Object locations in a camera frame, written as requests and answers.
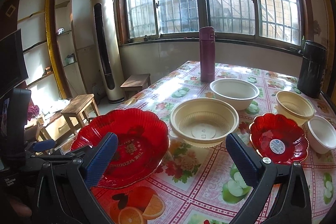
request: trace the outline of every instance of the white bowl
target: white bowl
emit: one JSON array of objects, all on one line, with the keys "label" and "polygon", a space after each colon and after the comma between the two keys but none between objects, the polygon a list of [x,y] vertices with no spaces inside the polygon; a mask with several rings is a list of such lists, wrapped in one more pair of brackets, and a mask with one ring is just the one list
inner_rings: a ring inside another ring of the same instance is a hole
[{"label": "white bowl", "polygon": [[172,131],[197,147],[220,144],[237,130],[239,117],[229,104],[212,98],[197,98],[177,105],[170,114]]},{"label": "white bowl", "polygon": [[308,121],[310,146],[319,154],[336,148],[336,130],[325,118],[314,116]]},{"label": "white bowl", "polygon": [[232,105],[236,110],[248,108],[259,96],[259,89],[244,80],[225,78],[211,82],[210,88],[215,98]]}]

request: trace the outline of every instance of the purple thermos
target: purple thermos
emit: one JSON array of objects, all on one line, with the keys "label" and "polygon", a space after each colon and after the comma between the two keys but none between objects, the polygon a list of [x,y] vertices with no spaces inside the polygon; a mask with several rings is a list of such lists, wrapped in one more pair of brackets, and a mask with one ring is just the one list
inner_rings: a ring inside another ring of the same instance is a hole
[{"label": "purple thermos", "polygon": [[213,27],[199,29],[199,57],[201,59],[201,82],[215,80],[215,32]]}]

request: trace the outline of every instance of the window sill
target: window sill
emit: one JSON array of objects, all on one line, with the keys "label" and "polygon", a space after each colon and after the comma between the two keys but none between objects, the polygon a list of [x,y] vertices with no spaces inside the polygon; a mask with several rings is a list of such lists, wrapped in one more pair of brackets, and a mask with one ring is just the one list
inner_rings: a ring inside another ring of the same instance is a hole
[{"label": "window sill", "polygon": [[[119,45],[119,47],[128,47],[128,46],[132,46],[132,45],[143,45],[143,44],[152,44],[152,43],[198,42],[198,41],[199,41],[198,38],[156,39],[156,40],[150,40],[150,41],[128,43],[128,44],[124,44],[124,45]],[[259,44],[259,43],[255,43],[255,42],[239,41],[239,40],[232,40],[232,39],[219,39],[219,38],[216,39],[216,42],[217,43],[230,43],[230,44],[239,44],[239,45],[247,45],[247,46],[253,46],[253,47],[266,48],[266,49],[269,49],[269,50],[284,52],[284,53],[287,53],[287,54],[292,54],[292,55],[295,55],[295,56],[302,57],[302,51],[301,51],[301,53],[297,53],[297,52],[291,51],[291,50],[286,49],[286,48],[274,47],[274,46]]]}]

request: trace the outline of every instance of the sticker label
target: sticker label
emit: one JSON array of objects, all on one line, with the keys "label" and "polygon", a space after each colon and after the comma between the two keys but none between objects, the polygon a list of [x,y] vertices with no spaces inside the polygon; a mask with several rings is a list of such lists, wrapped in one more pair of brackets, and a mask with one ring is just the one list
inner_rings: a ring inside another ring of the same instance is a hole
[{"label": "sticker label", "polygon": [[285,152],[286,149],[285,144],[278,139],[271,140],[269,143],[269,147],[275,154],[282,154],[283,152]]}]

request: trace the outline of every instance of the white plastic bowl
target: white plastic bowl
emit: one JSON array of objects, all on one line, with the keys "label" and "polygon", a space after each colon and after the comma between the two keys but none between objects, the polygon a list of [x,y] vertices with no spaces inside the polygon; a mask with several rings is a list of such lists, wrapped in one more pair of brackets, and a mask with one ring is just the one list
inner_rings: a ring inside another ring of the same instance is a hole
[{"label": "white plastic bowl", "polygon": [[210,88],[215,98],[232,105],[235,110],[248,108],[253,99],[259,96],[259,89],[244,80],[225,78],[211,82]]},{"label": "white plastic bowl", "polygon": [[279,91],[275,98],[278,103],[278,113],[294,120],[298,126],[303,125],[315,114],[311,103],[294,92]]},{"label": "white plastic bowl", "polygon": [[237,130],[239,117],[229,104],[212,98],[196,98],[177,105],[170,114],[172,131],[197,147],[220,144]]},{"label": "white plastic bowl", "polygon": [[336,148],[336,130],[325,118],[314,116],[308,121],[310,146],[319,154]]}]

